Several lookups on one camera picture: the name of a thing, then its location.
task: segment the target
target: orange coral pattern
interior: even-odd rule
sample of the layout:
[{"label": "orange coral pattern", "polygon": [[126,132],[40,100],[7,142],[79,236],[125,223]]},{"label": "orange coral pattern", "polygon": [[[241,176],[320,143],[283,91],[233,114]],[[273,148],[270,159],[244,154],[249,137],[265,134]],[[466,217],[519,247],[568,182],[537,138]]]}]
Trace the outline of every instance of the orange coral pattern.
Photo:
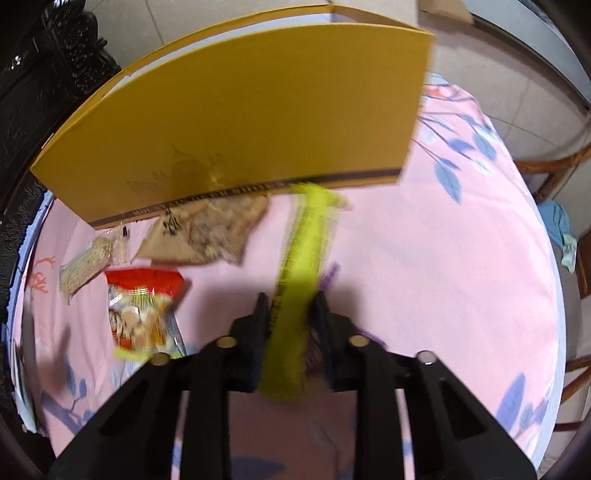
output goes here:
[{"label": "orange coral pattern", "polygon": [[36,260],[36,262],[33,264],[33,273],[31,273],[31,277],[29,278],[28,286],[33,290],[40,291],[41,293],[49,293],[47,290],[47,277],[43,275],[42,272],[35,272],[35,269],[43,263],[48,263],[53,270],[53,266],[56,263],[55,255],[53,257],[44,257]]}]

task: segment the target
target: grain package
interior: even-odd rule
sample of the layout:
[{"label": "grain package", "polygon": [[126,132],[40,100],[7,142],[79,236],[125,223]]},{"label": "grain package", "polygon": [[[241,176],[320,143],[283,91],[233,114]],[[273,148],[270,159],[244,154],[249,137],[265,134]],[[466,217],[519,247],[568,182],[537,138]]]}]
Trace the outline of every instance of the grain package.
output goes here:
[{"label": "grain package", "polygon": [[119,225],[99,235],[76,258],[60,267],[60,292],[70,300],[80,288],[110,265],[127,262],[126,226]]},{"label": "grain package", "polygon": [[241,262],[251,230],[265,214],[266,196],[204,199],[171,208],[152,226],[135,258],[203,265]]}]

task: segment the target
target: metal screw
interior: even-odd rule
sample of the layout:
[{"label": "metal screw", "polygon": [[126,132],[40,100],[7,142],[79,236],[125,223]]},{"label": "metal screw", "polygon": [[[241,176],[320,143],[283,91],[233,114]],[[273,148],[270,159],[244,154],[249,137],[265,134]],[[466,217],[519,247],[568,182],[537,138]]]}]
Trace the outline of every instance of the metal screw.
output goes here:
[{"label": "metal screw", "polygon": [[233,348],[238,342],[234,337],[225,336],[217,339],[217,346],[220,348]]},{"label": "metal screw", "polygon": [[363,335],[353,335],[349,338],[349,343],[356,347],[369,345],[369,339]]},{"label": "metal screw", "polygon": [[150,363],[152,365],[156,365],[157,367],[161,367],[166,365],[170,360],[170,355],[164,352],[155,353],[152,358],[150,359]]},{"label": "metal screw", "polygon": [[417,353],[417,359],[422,364],[431,365],[437,361],[437,355],[435,355],[431,350],[423,350]]}]

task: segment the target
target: yellow snack package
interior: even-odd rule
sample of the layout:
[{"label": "yellow snack package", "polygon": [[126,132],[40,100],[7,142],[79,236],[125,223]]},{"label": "yellow snack package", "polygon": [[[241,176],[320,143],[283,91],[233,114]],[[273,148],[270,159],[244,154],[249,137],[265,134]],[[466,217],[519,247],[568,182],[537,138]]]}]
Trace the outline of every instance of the yellow snack package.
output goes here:
[{"label": "yellow snack package", "polygon": [[298,400],[304,391],[307,310],[318,290],[335,208],[344,204],[341,195],[315,184],[299,184],[293,190],[301,194],[303,204],[271,306],[271,336],[265,345],[259,383],[262,395],[280,401]]}]

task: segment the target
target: yellow cardboard box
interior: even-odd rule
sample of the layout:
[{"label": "yellow cardboard box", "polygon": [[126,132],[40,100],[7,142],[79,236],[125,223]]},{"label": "yellow cardboard box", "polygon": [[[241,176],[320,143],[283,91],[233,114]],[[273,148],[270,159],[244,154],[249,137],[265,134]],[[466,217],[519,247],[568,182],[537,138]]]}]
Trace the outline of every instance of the yellow cardboard box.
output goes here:
[{"label": "yellow cardboard box", "polygon": [[394,181],[431,34],[335,5],[214,25],[124,69],[33,174],[96,228],[206,196]]}]

